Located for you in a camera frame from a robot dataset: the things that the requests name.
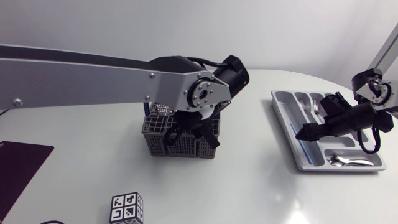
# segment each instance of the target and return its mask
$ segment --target black and white pattern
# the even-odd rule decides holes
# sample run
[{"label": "black and white pattern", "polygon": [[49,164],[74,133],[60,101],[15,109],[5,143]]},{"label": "black and white pattern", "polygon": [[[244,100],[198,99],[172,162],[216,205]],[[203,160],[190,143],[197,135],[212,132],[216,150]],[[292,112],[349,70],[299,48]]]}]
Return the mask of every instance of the black and white pattern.
[{"label": "black and white pattern", "polygon": [[138,204],[138,206],[140,206],[141,208],[143,208],[143,205],[144,205],[144,201],[142,200],[142,198],[138,195],[137,196],[137,204]]},{"label": "black and white pattern", "polygon": [[123,207],[124,205],[124,196],[114,196],[112,198],[112,208],[119,208]]},{"label": "black and white pattern", "polygon": [[137,223],[137,222],[138,222],[138,220],[136,220],[135,218],[126,220],[126,223]]},{"label": "black and white pattern", "polygon": [[136,193],[124,196],[124,206],[134,205],[136,203]]},{"label": "black and white pattern", "polygon": [[110,224],[143,224],[142,206],[137,192],[113,196]]},{"label": "black and white pattern", "polygon": [[119,221],[123,219],[123,208],[112,209],[111,212],[111,222]]},{"label": "black and white pattern", "polygon": [[123,218],[132,218],[136,216],[136,208],[131,205],[128,207],[124,207],[124,217]]}]

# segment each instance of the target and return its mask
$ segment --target gray plastic tray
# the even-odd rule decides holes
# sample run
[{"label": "gray plastic tray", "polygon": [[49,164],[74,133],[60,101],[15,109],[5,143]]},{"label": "gray plastic tray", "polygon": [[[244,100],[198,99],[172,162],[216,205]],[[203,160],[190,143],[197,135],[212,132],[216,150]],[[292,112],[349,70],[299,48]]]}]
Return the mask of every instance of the gray plastic tray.
[{"label": "gray plastic tray", "polygon": [[[317,122],[321,124],[320,118],[314,113],[313,101],[320,101],[323,97],[331,95],[331,93],[272,90],[271,95],[272,106],[287,136],[300,170],[369,172],[382,171],[387,168],[379,154],[369,155],[362,151],[359,142],[356,140],[356,133],[340,137],[327,136],[313,142],[296,140],[292,126],[295,127],[296,131],[299,131],[304,123]],[[304,110],[299,100],[304,103]],[[326,115],[323,108],[320,108],[320,114],[322,116]],[[370,138],[364,132],[363,143],[368,149],[374,148],[374,143],[370,141]],[[307,159],[301,144],[306,148],[312,164]],[[367,159],[374,166],[332,166],[329,164],[328,159],[334,155],[349,159]]]}]

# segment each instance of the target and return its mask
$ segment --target spoon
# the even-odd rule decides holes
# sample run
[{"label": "spoon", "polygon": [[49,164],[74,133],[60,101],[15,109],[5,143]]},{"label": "spoon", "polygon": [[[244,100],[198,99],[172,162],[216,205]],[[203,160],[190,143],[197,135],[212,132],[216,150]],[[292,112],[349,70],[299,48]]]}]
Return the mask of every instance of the spoon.
[{"label": "spoon", "polygon": [[341,156],[334,155],[330,159],[328,159],[328,162],[332,166],[374,166],[374,164],[371,161],[368,161],[366,159],[346,159]]},{"label": "spoon", "polygon": [[341,156],[335,156],[340,162],[345,164],[357,164],[360,166],[374,166],[374,164],[366,159],[346,159]]}]

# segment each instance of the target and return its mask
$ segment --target white table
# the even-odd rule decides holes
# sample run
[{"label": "white table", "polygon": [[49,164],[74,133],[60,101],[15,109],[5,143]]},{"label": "white table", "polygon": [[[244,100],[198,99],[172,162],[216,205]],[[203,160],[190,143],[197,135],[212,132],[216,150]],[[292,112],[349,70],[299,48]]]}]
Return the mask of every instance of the white table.
[{"label": "white table", "polygon": [[144,199],[146,224],[396,223],[398,128],[381,133],[385,171],[299,171],[271,90],[340,91],[354,103],[352,91],[294,72],[249,74],[250,84],[221,113],[214,159],[152,157],[141,134],[142,103],[8,111],[0,140],[55,149],[4,223],[105,224],[111,197],[134,191]]}]

